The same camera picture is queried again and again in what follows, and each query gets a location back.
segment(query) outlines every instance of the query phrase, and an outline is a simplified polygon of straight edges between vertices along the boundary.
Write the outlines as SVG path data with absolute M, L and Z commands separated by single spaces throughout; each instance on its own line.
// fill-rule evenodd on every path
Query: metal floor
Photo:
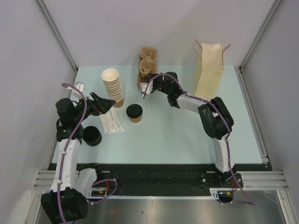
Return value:
M 251 191 L 256 206 L 215 200 L 112 199 L 89 208 L 76 224 L 285 224 L 276 191 Z M 244 200 L 241 192 L 235 200 Z M 50 224 L 41 208 L 36 224 Z

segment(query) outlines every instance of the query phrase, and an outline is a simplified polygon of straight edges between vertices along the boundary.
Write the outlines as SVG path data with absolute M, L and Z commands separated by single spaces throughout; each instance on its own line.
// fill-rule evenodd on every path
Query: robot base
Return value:
M 60 192 L 61 205 L 67 222 L 87 217 L 88 205 L 86 198 L 75 189 L 66 188 Z M 53 224 L 62 223 L 58 210 L 57 192 L 43 194 L 41 204 Z
M 241 174 L 236 173 L 235 169 L 233 168 L 234 175 L 236 179 L 238 180 L 238 183 L 240 184 L 241 187 L 243 187 L 243 181 Z M 226 173 L 220 173 L 220 172 L 215 172 L 215 173 L 201 173 L 200 174 L 200 184 L 198 187 L 200 188 L 231 188 L 233 183 L 232 181 L 235 182 L 233 179 L 232 175 L 230 172 Z

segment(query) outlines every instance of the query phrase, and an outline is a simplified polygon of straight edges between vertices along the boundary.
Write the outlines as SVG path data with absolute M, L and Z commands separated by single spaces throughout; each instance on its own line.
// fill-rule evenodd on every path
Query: cable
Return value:
M 88 201 L 89 203 L 91 203 L 91 204 L 98 204 L 98 203 L 100 203 L 100 202 L 102 202 L 102 201 L 107 200 L 107 198 L 109 198 L 112 194 L 114 194 L 114 192 L 117 190 L 117 186 L 118 186 L 116 180 L 114 180 L 114 179 L 105 179 L 105 180 L 101 180 L 101 181 L 98 181 L 98 182 L 94 183 L 93 186 L 95 186 L 95 185 L 97 185 L 97 184 L 99 184 L 99 183 L 107 182 L 107 181 L 112 181 L 112 182 L 115 183 L 115 188 L 114 188 L 114 190 L 113 190 L 109 195 L 103 197 L 102 199 L 100 199 L 100 200 L 98 200 L 98 201 L 96 201 L 96 202 L 90 202 L 90 201 Z
M 109 191 L 109 188 L 110 188 L 110 186 L 109 186 L 109 182 L 106 181 L 106 194 L 107 194 L 107 192 Z
M 232 185 L 233 185 L 233 192 L 236 192 L 238 190 L 238 187 L 234 181 L 232 181 Z
M 151 78 L 151 79 L 149 80 L 149 83 L 147 84 L 147 86 L 146 86 L 146 88 L 145 88 L 145 91 L 144 91 L 144 94 L 143 94 L 143 98 L 145 98 L 145 96 L 146 96 L 146 91 L 147 91 L 147 89 L 148 89 L 150 83 L 153 82 L 153 81 L 154 81 L 156 78 L 158 78 L 159 76 L 168 76 L 168 77 L 172 78 L 172 79 L 178 84 L 178 86 L 180 87 L 181 91 L 183 92 L 183 94 L 184 94 L 185 96 L 187 96 L 187 97 L 189 97 L 189 98 L 197 99 L 197 100 L 199 100 L 199 101 L 202 101 L 202 102 L 205 102 L 205 103 L 208 103 L 209 105 L 211 105 L 211 107 L 213 107 L 213 109 L 217 112 L 217 114 L 219 115 L 219 117 L 220 117 L 221 120 L 223 121 L 223 123 L 224 123 L 226 129 L 228 130 L 228 134 L 227 134 L 227 136 L 226 136 L 226 138 L 225 138 L 225 143 L 226 143 L 226 147 L 227 147 L 227 150 L 228 150 L 228 167 L 229 167 L 229 170 L 230 170 L 230 172 L 231 172 L 231 174 L 232 174 L 233 179 L 235 180 L 235 183 L 237 183 L 239 189 L 241 190 L 241 192 L 244 194 L 244 196 L 247 198 L 247 200 L 248 200 L 249 202 L 246 202 L 246 201 L 234 201 L 234 202 L 231 202 L 231 203 L 223 203 L 223 202 L 221 202 L 221 201 L 219 200 L 219 201 L 221 202 L 221 204 L 247 203 L 247 204 L 255 205 L 255 203 L 254 203 L 254 202 L 247 196 L 247 194 L 245 193 L 245 191 L 243 190 L 243 188 L 240 186 L 240 184 L 239 184 L 239 182 L 238 182 L 238 180 L 237 180 L 237 178 L 236 178 L 236 176 L 235 176 L 235 174 L 234 174 L 234 172 L 233 172 L 233 170 L 232 170 L 231 163 L 230 163 L 230 159 L 231 159 L 231 158 L 230 158 L 230 147 L 229 147 L 229 143 L 228 143 L 228 138 L 229 138 L 229 136 L 230 136 L 231 131 L 230 131 L 230 129 L 229 129 L 229 127 L 228 127 L 228 124 L 227 124 L 227 122 L 225 121 L 224 117 L 223 117 L 222 114 L 220 113 L 220 111 L 219 111 L 219 110 L 216 108 L 216 106 L 215 106 L 214 104 L 212 104 L 210 101 L 208 101 L 208 100 L 206 100 L 206 99 L 202 99 L 202 98 L 195 97 L 195 96 L 192 96 L 192 95 L 187 94 L 187 92 L 183 90 L 183 88 L 182 88 L 182 86 L 180 85 L 180 83 L 178 83 L 178 80 L 176 80 L 176 79 L 175 79 L 174 77 L 172 77 L 171 75 L 169 75 L 169 74 L 164 74 L 164 73 L 155 75 L 153 78 Z
M 74 87 L 74 86 L 72 86 L 70 84 L 67 84 L 67 83 L 62 83 L 62 86 L 65 87 L 65 88 L 68 88 L 68 87 L 73 88 L 75 91 L 77 91 L 82 96 L 82 99 L 84 100 L 84 110 L 83 110 L 82 117 L 79 120 L 77 126 L 74 128 L 74 130 L 70 134 L 70 136 L 69 136 L 69 138 L 68 138 L 68 140 L 67 140 L 67 142 L 65 144 L 64 152 L 66 152 L 67 147 L 69 146 L 69 143 L 70 143 L 73 135 L 75 134 L 75 132 L 77 131 L 77 129 L 80 127 L 82 121 L 84 120 L 84 117 L 85 117 L 85 114 L 86 114 L 86 110 L 87 110 L 87 100 L 86 100 L 85 96 L 83 95 L 83 93 L 80 90 L 78 90 L 76 87 Z M 57 202 L 58 202 L 58 210 L 59 210 L 59 214 L 60 214 L 61 220 L 63 221 L 64 224 L 68 224 L 66 222 L 66 220 L 65 220 L 65 217 L 64 217 L 64 214 L 63 214 L 63 211 L 62 211 L 61 198 L 60 198 L 60 188 L 61 188 L 61 180 L 62 180 L 62 171 L 63 171 L 63 166 L 64 166 L 64 157 L 65 157 L 65 154 L 62 154 L 61 163 L 60 163 L 60 169 L 59 169 L 59 177 L 58 177 L 58 180 L 60 180 L 60 182 L 58 183 L 58 186 L 57 186 Z
M 67 88 L 67 87 L 73 88 L 75 91 L 77 91 L 82 96 L 82 99 L 84 100 L 84 110 L 83 110 L 82 117 L 79 120 L 77 126 L 74 128 L 74 130 L 70 134 L 70 136 L 69 136 L 69 138 L 68 138 L 68 140 L 67 140 L 67 142 L 65 144 L 64 152 L 66 152 L 67 147 L 69 146 L 70 141 L 71 141 L 73 135 L 75 134 L 75 132 L 77 131 L 77 129 L 80 127 L 82 121 L 84 120 L 84 117 L 86 115 L 86 110 L 87 110 L 87 100 L 86 100 L 86 97 L 84 96 L 84 94 L 80 90 L 78 90 L 76 87 L 74 87 L 74 86 L 72 86 L 70 84 L 67 84 L 67 83 L 63 83 L 62 86 L 65 87 L 65 88 Z M 57 184 L 57 202 L 58 202 L 58 210 L 59 210 L 59 214 L 60 214 L 61 220 L 63 221 L 64 224 L 68 224 L 66 222 L 66 220 L 65 220 L 65 217 L 64 217 L 64 214 L 63 214 L 63 211 L 62 211 L 61 197 L 60 197 L 60 188 L 61 188 L 62 171 L 63 171 L 63 165 L 64 165 L 64 157 L 65 157 L 65 154 L 62 154 L 61 163 L 60 163 L 60 169 L 59 169 L 59 177 L 58 177 L 58 180 L 60 180 L 60 182 Z M 111 192 L 110 195 L 107 195 L 106 197 L 104 197 L 103 199 L 101 199 L 99 202 L 106 200 L 108 197 L 110 197 L 116 191 L 116 189 L 117 189 L 117 182 L 115 180 L 113 180 L 113 179 L 106 179 L 106 180 L 102 180 L 102 181 L 99 181 L 99 182 L 96 182 L 96 183 L 93 184 L 93 186 L 94 186 L 96 184 L 99 184 L 99 183 L 102 183 L 102 182 L 108 182 L 108 181 L 112 181 L 112 182 L 115 183 L 115 189 Z

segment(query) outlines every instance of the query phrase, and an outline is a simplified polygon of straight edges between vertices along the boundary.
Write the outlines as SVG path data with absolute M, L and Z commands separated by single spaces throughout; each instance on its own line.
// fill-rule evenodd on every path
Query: paper cup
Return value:
M 117 91 L 117 92 L 107 92 L 108 96 L 113 97 L 113 96 L 119 96 L 122 95 L 122 91 Z
M 117 101 L 113 106 L 115 108 L 120 108 L 121 106 L 123 106 L 123 99 L 121 99 L 120 101 Z
M 117 85 L 105 85 L 105 88 L 108 90 L 121 89 L 121 83 L 118 83 Z
M 106 69 L 101 76 L 104 82 L 110 83 L 119 79 L 120 73 L 116 69 Z
M 138 123 L 142 117 L 142 107 L 138 104 L 132 104 L 127 107 L 127 116 L 132 122 Z
M 123 105 L 123 93 L 118 70 L 106 69 L 102 72 L 101 77 L 109 98 L 116 101 L 114 107 L 121 107 Z

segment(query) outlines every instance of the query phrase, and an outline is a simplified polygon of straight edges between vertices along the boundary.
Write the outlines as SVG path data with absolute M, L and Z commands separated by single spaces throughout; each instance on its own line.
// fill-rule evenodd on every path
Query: stack of paper cups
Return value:
M 123 93 L 118 70 L 106 69 L 102 72 L 102 79 L 109 98 L 116 101 L 114 106 L 121 107 L 123 105 Z

